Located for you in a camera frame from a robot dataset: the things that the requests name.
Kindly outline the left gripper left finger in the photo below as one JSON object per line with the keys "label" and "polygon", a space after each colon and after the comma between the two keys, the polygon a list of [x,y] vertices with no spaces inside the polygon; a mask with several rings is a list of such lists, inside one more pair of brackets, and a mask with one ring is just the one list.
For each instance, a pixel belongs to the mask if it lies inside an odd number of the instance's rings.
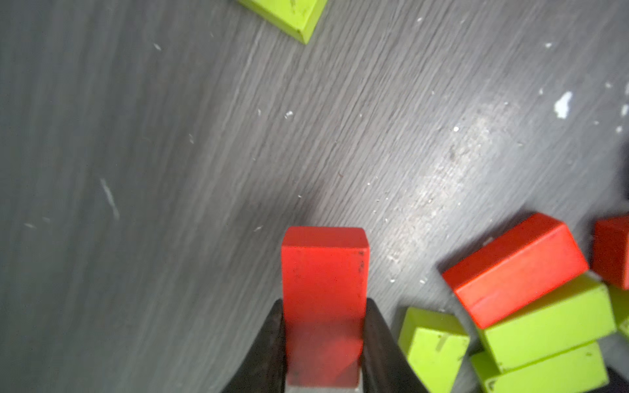
{"label": "left gripper left finger", "polygon": [[285,392],[285,342],[283,300],[278,299],[272,305],[238,370],[222,392]]}

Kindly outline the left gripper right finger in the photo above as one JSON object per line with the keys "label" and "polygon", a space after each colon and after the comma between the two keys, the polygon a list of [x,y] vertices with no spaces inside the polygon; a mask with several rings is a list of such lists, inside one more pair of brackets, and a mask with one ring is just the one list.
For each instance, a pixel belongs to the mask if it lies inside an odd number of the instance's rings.
{"label": "left gripper right finger", "polygon": [[363,341],[363,392],[428,392],[408,364],[371,298],[366,301]]}

